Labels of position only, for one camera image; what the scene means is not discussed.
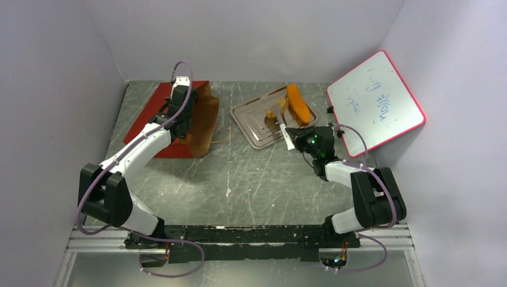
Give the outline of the long orange fake bread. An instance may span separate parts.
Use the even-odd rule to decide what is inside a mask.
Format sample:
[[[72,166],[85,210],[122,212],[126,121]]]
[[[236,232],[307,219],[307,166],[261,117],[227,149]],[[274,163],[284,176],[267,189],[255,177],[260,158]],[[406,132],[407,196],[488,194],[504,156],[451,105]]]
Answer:
[[[289,106],[296,113],[298,119],[303,124],[310,124],[312,121],[312,115],[298,87],[295,84],[288,84],[286,86],[286,97],[289,102]]]

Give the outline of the metal tongs white handle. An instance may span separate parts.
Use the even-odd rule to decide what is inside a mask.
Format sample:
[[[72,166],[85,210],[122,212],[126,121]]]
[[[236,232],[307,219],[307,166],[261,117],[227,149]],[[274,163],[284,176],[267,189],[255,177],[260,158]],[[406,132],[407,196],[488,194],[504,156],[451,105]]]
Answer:
[[[287,133],[287,131],[286,131],[286,123],[285,123],[285,119],[284,119],[284,118],[282,118],[282,116],[281,116],[281,115],[278,115],[278,116],[276,117],[276,120],[277,120],[277,122],[278,122],[278,125],[279,125],[279,128],[280,128],[280,132],[281,132],[281,134],[282,134],[282,136],[283,136],[283,139],[284,139],[284,141],[285,141],[285,144],[286,144],[287,150],[288,150],[288,151],[292,151],[293,149],[295,149],[295,146],[294,146],[294,144],[292,143],[291,137],[289,136],[289,134],[288,134],[288,133]]]

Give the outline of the round fake bread slice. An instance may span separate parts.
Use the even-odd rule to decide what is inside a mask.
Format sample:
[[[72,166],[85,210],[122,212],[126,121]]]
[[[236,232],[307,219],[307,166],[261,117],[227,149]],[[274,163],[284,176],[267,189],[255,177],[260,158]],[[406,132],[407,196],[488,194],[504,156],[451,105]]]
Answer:
[[[289,103],[286,99],[280,99],[275,102],[274,105],[269,108],[265,114],[267,118],[276,118],[278,115],[281,115],[284,118],[284,113],[288,109]]]

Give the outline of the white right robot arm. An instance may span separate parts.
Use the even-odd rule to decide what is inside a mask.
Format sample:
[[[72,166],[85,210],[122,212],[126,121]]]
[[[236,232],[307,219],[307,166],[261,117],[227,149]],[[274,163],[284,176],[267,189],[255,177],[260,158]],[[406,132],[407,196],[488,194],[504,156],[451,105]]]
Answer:
[[[388,167],[370,168],[365,163],[336,156],[335,140],[342,138],[347,128],[343,124],[330,124],[285,129],[295,149],[311,156],[310,166],[318,178],[352,191],[353,206],[325,218],[322,238],[331,248],[343,243],[346,233],[390,228],[407,215],[401,192]]]

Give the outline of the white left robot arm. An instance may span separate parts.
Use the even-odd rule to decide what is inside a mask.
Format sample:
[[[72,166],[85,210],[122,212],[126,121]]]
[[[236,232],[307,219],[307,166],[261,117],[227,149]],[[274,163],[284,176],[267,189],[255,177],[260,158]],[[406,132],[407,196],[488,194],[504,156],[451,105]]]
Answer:
[[[100,165],[87,164],[80,172],[78,213],[142,234],[152,249],[166,239],[164,221],[133,201],[128,182],[191,126],[197,91],[187,77],[171,84],[170,97],[133,140]]]

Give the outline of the silver metal tray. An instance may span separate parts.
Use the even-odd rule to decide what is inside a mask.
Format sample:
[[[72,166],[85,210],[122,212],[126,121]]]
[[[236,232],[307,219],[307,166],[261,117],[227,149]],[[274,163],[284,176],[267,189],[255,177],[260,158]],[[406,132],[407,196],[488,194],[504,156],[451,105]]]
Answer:
[[[260,97],[231,107],[230,113],[250,145],[255,149],[264,149],[278,141],[284,141],[276,118],[267,118],[265,112],[275,101],[286,97],[286,86],[278,88]],[[310,124],[303,124],[290,106],[284,113],[286,127],[306,128],[317,124],[319,117],[309,108],[312,115]]]

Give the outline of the pink framed whiteboard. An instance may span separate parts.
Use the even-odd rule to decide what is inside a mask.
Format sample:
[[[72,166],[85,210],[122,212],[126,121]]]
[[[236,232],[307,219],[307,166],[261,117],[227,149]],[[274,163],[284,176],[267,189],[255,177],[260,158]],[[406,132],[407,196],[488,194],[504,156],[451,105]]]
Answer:
[[[379,50],[327,88],[337,123],[354,128],[343,142],[350,157],[412,131],[426,115],[384,50]]]

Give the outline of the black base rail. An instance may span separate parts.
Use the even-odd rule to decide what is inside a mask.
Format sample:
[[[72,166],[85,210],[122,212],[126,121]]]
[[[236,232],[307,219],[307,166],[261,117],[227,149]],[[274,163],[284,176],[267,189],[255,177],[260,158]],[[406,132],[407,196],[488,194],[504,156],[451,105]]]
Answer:
[[[144,239],[130,233],[124,241],[127,250],[140,250],[146,267],[162,263],[298,259],[318,262],[325,249],[345,251],[359,248],[352,232],[337,234],[330,220],[320,225],[166,225],[169,242]]]

